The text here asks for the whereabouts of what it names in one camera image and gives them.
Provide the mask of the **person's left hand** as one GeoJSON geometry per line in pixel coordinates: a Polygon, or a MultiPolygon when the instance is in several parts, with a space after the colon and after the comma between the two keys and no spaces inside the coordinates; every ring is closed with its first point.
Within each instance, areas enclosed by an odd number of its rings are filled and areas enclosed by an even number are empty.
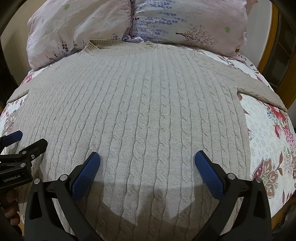
{"type": "Polygon", "coordinates": [[[3,206],[3,212],[12,226],[20,224],[19,204],[16,200],[16,190],[11,189],[6,194],[1,195],[1,204],[3,206]]]}

